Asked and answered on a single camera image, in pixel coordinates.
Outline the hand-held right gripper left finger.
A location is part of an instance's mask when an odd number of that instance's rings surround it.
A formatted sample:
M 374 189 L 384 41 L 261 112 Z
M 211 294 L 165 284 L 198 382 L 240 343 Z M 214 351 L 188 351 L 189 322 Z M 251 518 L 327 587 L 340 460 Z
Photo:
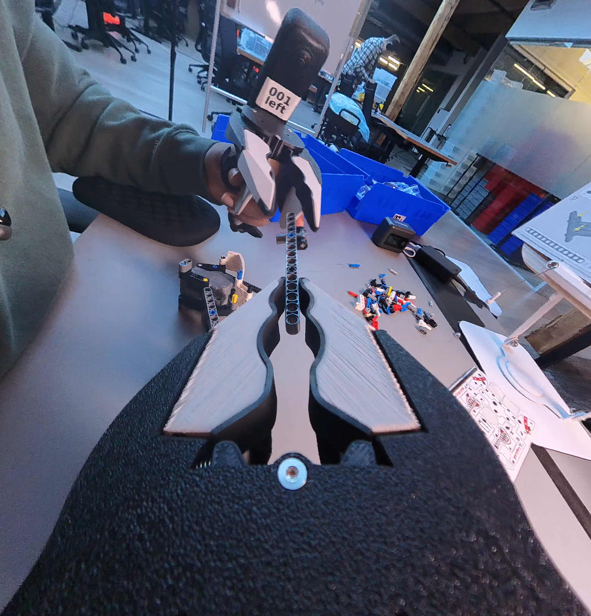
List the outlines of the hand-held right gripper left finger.
M 279 343 L 284 285 L 273 281 L 214 329 L 164 434 L 233 441 L 252 464 L 268 462 L 277 405 L 269 356 Z

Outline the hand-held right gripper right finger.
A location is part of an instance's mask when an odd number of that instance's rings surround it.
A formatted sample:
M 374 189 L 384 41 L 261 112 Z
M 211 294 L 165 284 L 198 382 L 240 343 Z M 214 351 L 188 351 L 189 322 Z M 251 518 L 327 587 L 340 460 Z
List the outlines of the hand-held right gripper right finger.
M 386 456 L 383 435 L 417 432 L 420 423 L 374 331 L 306 278 L 300 278 L 305 340 L 314 354 L 308 412 L 323 465 L 340 463 L 354 441 L 372 443 L 372 460 Z

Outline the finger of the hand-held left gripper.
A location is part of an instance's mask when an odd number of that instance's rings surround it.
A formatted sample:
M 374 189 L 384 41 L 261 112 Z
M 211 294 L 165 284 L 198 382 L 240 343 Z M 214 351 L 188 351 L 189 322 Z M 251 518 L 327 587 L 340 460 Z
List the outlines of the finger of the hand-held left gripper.
M 299 209 L 309 227 L 317 232 L 321 219 L 322 176 L 318 164 L 309 154 L 299 154 L 291 158 L 292 177 Z
M 238 170 L 245 181 L 245 190 L 238 200 L 238 216 L 250 201 L 255 201 L 266 217 L 272 217 L 276 212 L 276 183 L 269 154 L 265 141 L 255 133 L 244 130 Z

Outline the grey toy brick beam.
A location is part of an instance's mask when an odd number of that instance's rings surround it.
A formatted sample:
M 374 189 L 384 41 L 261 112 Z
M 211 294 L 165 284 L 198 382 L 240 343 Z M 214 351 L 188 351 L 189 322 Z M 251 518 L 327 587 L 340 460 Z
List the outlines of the grey toy brick beam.
M 276 235 L 276 243 L 286 247 L 285 269 L 285 326 L 286 333 L 296 335 L 300 332 L 299 277 L 297 271 L 298 249 L 307 248 L 307 232 L 304 227 L 297 227 L 296 215 L 286 214 L 286 231 Z

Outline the pile of small toy bricks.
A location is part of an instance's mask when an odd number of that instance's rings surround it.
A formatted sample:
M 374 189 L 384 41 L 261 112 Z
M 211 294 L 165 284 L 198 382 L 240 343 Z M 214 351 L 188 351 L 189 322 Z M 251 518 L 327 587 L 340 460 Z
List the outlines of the pile of small toy bricks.
M 423 335 L 433 331 L 438 324 L 434 316 L 415 304 L 416 296 L 410 291 L 400 290 L 388 283 L 386 274 L 368 281 L 361 292 L 348 290 L 353 297 L 354 309 L 361 312 L 365 321 L 373 329 L 379 329 L 382 315 L 409 313 L 415 319 L 415 328 Z

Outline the toy brick vehicle chassis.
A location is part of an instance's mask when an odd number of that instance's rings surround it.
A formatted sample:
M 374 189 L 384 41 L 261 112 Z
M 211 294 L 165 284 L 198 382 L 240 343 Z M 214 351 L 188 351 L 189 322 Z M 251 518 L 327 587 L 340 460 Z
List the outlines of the toy brick vehicle chassis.
M 207 330 L 244 305 L 261 289 L 243 279 L 243 256 L 228 251 L 217 265 L 197 263 L 190 258 L 179 262 L 181 310 L 198 311 Z

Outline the grey desk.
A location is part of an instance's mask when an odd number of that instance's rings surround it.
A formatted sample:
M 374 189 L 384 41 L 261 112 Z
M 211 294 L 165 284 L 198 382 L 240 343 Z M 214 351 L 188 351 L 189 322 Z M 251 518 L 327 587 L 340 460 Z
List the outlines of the grey desk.
M 228 250 L 245 257 L 245 279 L 264 287 L 284 274 L 284 248 L 276 224 L 263 238 L 220 231 L 207 242 L 173 248 L 100 216 L 75 241 L 75 259 L 44 327 L 0 382 L 0 612 L 28 575 L 84 462 L 115 416 L 193 337 L 197 317 L 178 312 L 178 262 L 190 257 L 216 263 Z M 378 249 L 373 227 L 348 214 L 322 217 L 300 253 L 300 275 L 344 305 L 347 291 L 387 272 L 426 306 L 430 294 L 403 255 Z M 501 288 L 520 277 L 449 214 L 422 240 L 450 253 L 466 249 L 484 282 Z M 349 263 L 361 264 L 351 269 Z M 393 275 L 392 268 L 398 272 Z M 474 362 L 437 307 L 435 331 L 421 335 L 401 314 L 380 320 L 402 346 L 451 386 Z M 304 331 L 286 335 L 272 353 L 278 412 L 270 462 L 298 452 L 319 463 L 308 420 L 308 377 L 313 355 Z M 536 456 L 528 456 L 515 481 L 523 507 L 543 546 L 572 590 L 591 612 L 591 539 Z

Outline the person's left hand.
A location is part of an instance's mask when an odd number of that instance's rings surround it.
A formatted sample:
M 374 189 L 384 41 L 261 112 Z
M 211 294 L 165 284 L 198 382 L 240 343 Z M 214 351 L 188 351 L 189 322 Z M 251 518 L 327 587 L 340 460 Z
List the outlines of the person's left hand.
M 230 170 L 230 182 L 237 189 L 229 188 L 221 178 L 221 159 L 223 152 L 231 150 L 230 144 L 216 142 L 207 151 L 204 158 L 204 179 L 211 201 L 227 207 L 228 211 L 244 224 L 263 227 L 268 224 L 269 217 L 262 214 L 255 201 L 249 201 L 240 215 L 235 214 L 235 204 L 238 201 L 242 186 L 245 184 L 242 175 L 237 170 Z

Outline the clear plastic bag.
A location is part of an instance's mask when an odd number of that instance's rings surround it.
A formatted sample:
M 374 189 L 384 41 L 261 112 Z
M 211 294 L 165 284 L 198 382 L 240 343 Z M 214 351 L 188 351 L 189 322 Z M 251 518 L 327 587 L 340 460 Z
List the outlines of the clear plastic bag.
M 364 184 L 359 191 L 356 193 L 356 197 L 358 200 L 361 200 L 362 198 L 364 198 L 364 196 L 373 188 L 376 186 L 385 186 L 385 187 L 390 187 L 392 189 L 401 191 L 403 193 L 406 193 L 408 195 L 412 195 L 412 196 L 417 196 L 417 197 L 421 197 L 421 192 L 418 188 L 418 185 L 411 185 L 411 184 L 407 184 L 405 182 L 373 182 L 373 184 L 368 185 L 368 184 Z

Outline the long brown office table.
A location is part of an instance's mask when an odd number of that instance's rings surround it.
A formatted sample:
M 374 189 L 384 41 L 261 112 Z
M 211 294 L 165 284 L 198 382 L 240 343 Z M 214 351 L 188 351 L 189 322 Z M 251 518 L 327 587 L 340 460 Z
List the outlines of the long brown office table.
M 392 129 L 400 138 L 412 144 L 412 146 L 415 147 L 415 149 L 418 151 L 420 157 L 409 173 L 409 175 L 411 175 L 412 177 L 416 178 L 419 175 L 419 173 L 422 171 L 423 167 L 429 159 L 435 162 L 443 162 L 447 166 L 457 165 L 456 160 L 436 149 L 435 147 L 430 145 L 430 143 L 423 141 L 422 138 L 420 138 L 419 136 L 407 131 L 402 127 L 399 127 L 396 123 L 384 116 L 382 113 L 372 111 L 372 117 L 380 121 L 386 127 Z

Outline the black stand pole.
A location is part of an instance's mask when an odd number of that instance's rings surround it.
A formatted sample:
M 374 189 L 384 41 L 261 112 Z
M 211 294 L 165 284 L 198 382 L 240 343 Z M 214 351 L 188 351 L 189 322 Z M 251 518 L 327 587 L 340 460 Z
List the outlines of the black stand pole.
M 168 120 L 172 121 L 174 113 L 174 84 L 176 67 L 176 29 L 178 19 L 178 1 L 170 1 L 170 21 L 169 21 L 169 40 L 170 40 L 170 65 L 169 65 L 169 87 L 168 87 Z

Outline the black power adapter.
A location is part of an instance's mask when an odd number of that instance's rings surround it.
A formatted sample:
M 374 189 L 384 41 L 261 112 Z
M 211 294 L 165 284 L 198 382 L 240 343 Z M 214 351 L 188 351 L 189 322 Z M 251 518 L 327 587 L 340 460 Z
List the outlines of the black power adapter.
M 420 246 L 415 251 L 414 260 L 444 283 L 456 279 L 462 272 L 462 268 L 448 259 L 443 251 L 429 245 Z

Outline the white printed sticker sheet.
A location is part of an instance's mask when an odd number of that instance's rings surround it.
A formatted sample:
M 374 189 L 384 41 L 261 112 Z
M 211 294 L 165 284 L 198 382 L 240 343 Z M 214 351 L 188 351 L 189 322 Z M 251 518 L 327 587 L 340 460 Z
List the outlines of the white printed sticker sheet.
M 535 422 L 476 367 L 451 391 L 480 427 L 514 482 L 530 450 Z

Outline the black office chair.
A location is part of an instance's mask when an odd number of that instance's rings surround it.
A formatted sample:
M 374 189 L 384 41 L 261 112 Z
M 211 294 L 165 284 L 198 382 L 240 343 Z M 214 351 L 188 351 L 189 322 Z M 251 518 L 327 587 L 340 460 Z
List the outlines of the black office chair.
M 85 1 L 87 26 L 68 25 L 71 38 L 76 44 L 65 41 L 76 51 L 90 49 L 90 42 L 99 42 L 105 49 L 114 49 L 122 64 L 127 59 L 122 53 L 125 50 L 132 62 L 137 61 L 139 49 L 137 44 L 145 46 L 150 55 L 151 49 L 126 24 L 125 15 L 119 11 L 114 1 Z

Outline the stack of blue red bins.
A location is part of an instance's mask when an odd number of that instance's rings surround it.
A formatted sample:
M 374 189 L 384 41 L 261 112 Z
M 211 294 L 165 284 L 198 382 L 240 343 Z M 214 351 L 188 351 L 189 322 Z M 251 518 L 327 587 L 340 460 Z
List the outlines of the stack of blue red bins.
M 523 241 L 512 233 L 548 210 L 559 198 L 508 169 L 477 155 L 443 189 L 444 200 L 467 226 L 514 265 L 522 263 Z

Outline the person's green sweater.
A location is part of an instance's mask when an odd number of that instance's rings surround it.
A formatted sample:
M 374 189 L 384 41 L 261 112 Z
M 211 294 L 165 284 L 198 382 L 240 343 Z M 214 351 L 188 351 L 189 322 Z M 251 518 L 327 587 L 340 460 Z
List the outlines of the person's green sweater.
M 36 111 L 67 112 L 90 75 L 27 1 L 0 1 L 0 379 L 42 326 L 73 259 Z

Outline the open instruction booklet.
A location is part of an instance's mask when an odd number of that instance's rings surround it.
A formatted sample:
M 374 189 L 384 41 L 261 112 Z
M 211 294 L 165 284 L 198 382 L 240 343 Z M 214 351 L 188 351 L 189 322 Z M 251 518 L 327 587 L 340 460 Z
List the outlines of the open instruction booklet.
M 591 283 L 591 182 L 525 222 L 513 234 Z

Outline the wooden post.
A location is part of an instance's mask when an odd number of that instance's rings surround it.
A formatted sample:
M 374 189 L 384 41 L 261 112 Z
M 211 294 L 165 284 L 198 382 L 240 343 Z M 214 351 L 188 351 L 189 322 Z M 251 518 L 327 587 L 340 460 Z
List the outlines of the wooden post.
M 438 11 L 436 12 L 431 24 L 423 36 L 415 56 L 408 65 L 399 86 L 392 97 L 390 104 L 386 106 L 385 115 L 392 121 L 396 121 L 399 112 L 403 108 L 405 102 L 409 98 L 412 90 L 416 87 L 418 80 L 428 62 L 435 46 L 437 45 L 441 35 L 445 31 L 447 24 L 450 22 L 459 1 L 442 1 Z

